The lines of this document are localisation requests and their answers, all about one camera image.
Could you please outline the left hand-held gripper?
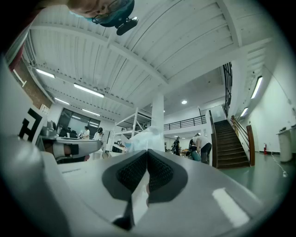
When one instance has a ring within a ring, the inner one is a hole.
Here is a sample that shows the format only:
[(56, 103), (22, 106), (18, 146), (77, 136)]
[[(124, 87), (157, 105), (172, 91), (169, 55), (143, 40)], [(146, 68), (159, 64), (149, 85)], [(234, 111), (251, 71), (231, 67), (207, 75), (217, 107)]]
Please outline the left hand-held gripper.
[(0, 146), (13, 140), (35, 144), (39, 138), (55, 140), (53, 124), (38, 110), (0, 55)]

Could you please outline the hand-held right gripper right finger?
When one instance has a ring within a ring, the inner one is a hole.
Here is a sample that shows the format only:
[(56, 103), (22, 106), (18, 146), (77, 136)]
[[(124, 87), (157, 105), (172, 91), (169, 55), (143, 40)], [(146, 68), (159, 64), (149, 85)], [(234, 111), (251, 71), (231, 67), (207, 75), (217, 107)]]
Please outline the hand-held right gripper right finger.
[(261, 201), (220, 170), (165, 152), (149, 150), (174, 168), (172, 180), (155, 191), (166, 197), (185, 186), (169, 202), (152, 203), (135, 226), (141, 237), (242, 237), (251, 232)]

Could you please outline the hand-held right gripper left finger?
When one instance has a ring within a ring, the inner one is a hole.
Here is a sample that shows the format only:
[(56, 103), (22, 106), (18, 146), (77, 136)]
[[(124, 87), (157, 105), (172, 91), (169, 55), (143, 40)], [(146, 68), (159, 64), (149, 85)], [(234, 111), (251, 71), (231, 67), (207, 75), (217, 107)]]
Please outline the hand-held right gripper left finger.
[(147, 152), (58, 166), (71, 231), (148, 230)]

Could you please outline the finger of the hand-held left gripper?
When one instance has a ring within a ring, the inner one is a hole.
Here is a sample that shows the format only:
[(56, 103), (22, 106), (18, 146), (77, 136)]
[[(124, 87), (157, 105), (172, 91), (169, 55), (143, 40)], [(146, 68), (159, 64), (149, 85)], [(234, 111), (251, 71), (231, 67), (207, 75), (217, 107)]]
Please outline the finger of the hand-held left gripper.
[(65, 159), (85, 161), (93, 152), (100, 150), (102, 142), (67, 137), (38, 137), (38, 148), (51, 153), (57, 162)]

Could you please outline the clear plastic item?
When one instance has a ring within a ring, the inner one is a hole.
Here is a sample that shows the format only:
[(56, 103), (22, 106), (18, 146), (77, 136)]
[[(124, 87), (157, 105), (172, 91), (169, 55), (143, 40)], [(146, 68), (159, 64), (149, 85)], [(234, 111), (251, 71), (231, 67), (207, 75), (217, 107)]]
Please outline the clear plastic item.
[(127, 142), (127, 152), (138, 150), (158, 150), (165, 151), (164, 134), (155, 126), (150, 126), (131, 137)]

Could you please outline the white metal shelf rack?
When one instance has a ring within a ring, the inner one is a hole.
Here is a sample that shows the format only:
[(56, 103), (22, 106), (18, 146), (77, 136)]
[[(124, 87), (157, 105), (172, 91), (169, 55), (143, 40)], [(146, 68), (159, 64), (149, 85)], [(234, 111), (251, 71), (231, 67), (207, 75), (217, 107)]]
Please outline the white metal shelf rack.
[(109, 148), (109, 156), (115, 148), (115, 152), (126, 152), (125, 146), (121, 142), (121, 136), (124, 135), (127, 139), (132, 138), (136, 134), (142, 132), (151, 124), (152, 116), (142, 109), (136, 108), (135, 112), (119, 122), (115, 123), (112, 131), (111, 144)]

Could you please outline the dark wooden staircase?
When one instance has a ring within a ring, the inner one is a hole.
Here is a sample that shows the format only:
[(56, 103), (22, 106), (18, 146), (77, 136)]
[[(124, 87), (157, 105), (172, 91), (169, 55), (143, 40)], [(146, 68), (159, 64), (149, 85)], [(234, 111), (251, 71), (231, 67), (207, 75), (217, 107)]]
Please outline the dark wooden staircase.
[(213, 133), (212, 166), (217, 169), (245, 168), (255, 165), (255, 144), (252, 126), (246, 128), (232, 116), (231, 120), (210, 122)]

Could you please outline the white square pillar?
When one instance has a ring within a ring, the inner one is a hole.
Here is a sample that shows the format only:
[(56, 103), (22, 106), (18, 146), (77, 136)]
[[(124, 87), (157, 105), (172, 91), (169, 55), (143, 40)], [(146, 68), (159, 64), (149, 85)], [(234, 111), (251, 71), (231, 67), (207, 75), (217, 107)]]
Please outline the white square pillar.
[(154, 149), (165, 151), (164, 144), (164, 95), (158, 93), (152, 101), (152, 120), (154, 129), (155, 145)]

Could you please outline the black balcony railing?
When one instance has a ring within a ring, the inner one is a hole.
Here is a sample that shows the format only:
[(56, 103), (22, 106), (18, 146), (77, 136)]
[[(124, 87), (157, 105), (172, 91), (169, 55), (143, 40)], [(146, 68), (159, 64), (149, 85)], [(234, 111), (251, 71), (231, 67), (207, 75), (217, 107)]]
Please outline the black balcony railing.
[(203, 125), (206, 124), (206, 117), (205, 115), (194, 117), (194, 118), (189, 118), (169, 124), (164, 124), (164, 131), (169, 131), (169, 130), (175, 130), (175, 129), (181, 129), (181, 128), (186, 128), (186, 127), (191, 127), (191, 126), (196, 126), (196, 125)]

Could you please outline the white cabinet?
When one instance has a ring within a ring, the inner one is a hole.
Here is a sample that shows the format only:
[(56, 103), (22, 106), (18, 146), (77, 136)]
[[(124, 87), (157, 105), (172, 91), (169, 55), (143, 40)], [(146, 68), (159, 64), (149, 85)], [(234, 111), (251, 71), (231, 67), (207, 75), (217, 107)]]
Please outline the white cabinet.
[(296, 125), (290, 128), (284, 127), (279, 131), (280, 161), (290, 162), (296, 158)]

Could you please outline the black grid window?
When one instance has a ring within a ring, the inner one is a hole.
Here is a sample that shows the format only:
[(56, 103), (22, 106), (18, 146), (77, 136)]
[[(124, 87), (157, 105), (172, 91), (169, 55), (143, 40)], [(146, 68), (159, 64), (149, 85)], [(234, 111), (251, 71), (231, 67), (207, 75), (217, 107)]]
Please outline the black grid window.
[(232, 73), (232, 63), (228, 62), (223, 65), (224, 72), (224, 80), (225, 80), (225, 104), (224, 111), (226, 117), (228, 116), (228, 111), (231, 104), (231, 91), (232, 91), (232, 83), (233, 83), (233, 73)]

